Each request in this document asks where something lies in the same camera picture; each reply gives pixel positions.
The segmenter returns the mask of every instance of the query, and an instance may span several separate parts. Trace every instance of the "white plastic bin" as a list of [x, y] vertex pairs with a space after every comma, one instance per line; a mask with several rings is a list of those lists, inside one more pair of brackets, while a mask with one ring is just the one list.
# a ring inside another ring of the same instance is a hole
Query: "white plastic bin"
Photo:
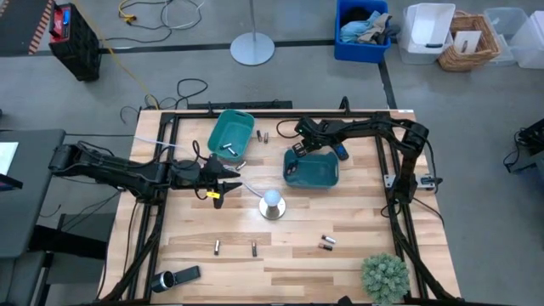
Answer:
[[510, 47], [520, 67], [544, 69], [544, 11], [535, 11], [524, 22]]
[[[413, 14], [409, 7], [408, 18]], [[429, 48], [428, 45], [444, 44], [450, 32], [451, 20], [456, 12], [456, 5], [452, 3], [419, 3], [415, 5], [415, 15], [410, 29], [411, 40], [407, 50], [413, 54], [441, 53], [441, 48]]]
[[453, 38], [451, 37], [451, 33], [448, 33], [448, 37], [446, 38], [446, 41], [444, 43], [444, 47], [441, 48], [441, 52], [439, 54], [417, 54], [417, 53], [410, 53], [405, 48], [401, 47], [399, 44], [399, 52], [400, 52], [400, 59], [403, 63], [408, 65], [430, 65], [434, 63], [439, 56], [446, 50], [449, 46], [453, 44]]
[[529, 17], [521, 8], [488, 8], [484, 11], [484, 16], [490, 23], [493, 35], [501, 48], [501, 54], [485, 65], [516, 64], [510, 44], [514, 35]]
[[453, 44], [453, 39], [451, 33], [448, 31], [445, 41], [442, 42], [444, 44], [442, 48], [430, 48], [429, 50], [424, 50], [425, 53], [409, 52], [408, 46], [411, 42], [411, 29], [414, 18], [416, 17], [417, 7], [418, 4], [411, 5], [403, 10], [401, 33], [397, 36], [400, 58], [403, 63], [409, 65], [429, 65], [436, 61], [442, 52]]

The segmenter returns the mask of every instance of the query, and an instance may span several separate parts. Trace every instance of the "cloth in bin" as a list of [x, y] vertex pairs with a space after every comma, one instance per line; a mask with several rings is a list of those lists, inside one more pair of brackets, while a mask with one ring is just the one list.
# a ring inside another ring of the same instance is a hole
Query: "cloth in bin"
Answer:
[[340, 40], [344, 43], [357, 43], [357, 38], [370, 30], [374, 25], [374, 20], [380, 15], [380, 13], [374, 11], [368, 20], [349, 22], [340, 29]]
[[388, 36], [398, 31], [389, 31], [386, 23], [390, 14], [374, 11], [367, 20], [352, 20], [340, 28], [340, 40], [343, 43], [384, 44]]
[[388, 22], [388, 20], [391, 19], [391, 15], [384, 13], [381, 14], [376, 20], [374, 20], [374, 23], [372, 24], [372, 28], [368, 29], [363, 35], [357, 37], [358, 43], [377, 43], [376, 38], [380, 36], [385, 31], [385, 24]]

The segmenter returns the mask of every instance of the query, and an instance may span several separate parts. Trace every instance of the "white ball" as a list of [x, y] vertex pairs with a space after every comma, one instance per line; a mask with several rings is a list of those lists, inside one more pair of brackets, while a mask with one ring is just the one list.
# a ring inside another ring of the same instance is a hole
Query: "white ball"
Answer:
[[264, 193], [264, 201], [269, 207], [276, 207], [281, 200], [281, 195], [278, 190], [266, 190]]

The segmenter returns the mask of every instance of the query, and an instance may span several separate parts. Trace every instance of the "floor lamp base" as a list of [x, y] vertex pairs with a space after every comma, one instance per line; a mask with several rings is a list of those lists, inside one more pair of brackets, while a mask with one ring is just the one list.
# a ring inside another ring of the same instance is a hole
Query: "floor lamp base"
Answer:
[[266, 63], [274, 55], [274, 42], [270, 37], [256, 33], [256, 40], [253, 40], [253, 33], [245, 33], [238, 36], [230, 44], [230, 54], [243, 65], [261, 65]]

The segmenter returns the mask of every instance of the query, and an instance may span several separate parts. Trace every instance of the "black flashlight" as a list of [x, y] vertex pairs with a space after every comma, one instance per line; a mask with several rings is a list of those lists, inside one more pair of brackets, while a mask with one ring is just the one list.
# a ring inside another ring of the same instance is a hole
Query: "black flashlight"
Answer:
[[201, 277], [201, 271], [198, 266], [181, 270], [177, 273], [164, 271], [153, 276], [151, 279], [151, 290], [155, 293], [164, 292], [173, 286], [181, 285], [199, 277]]

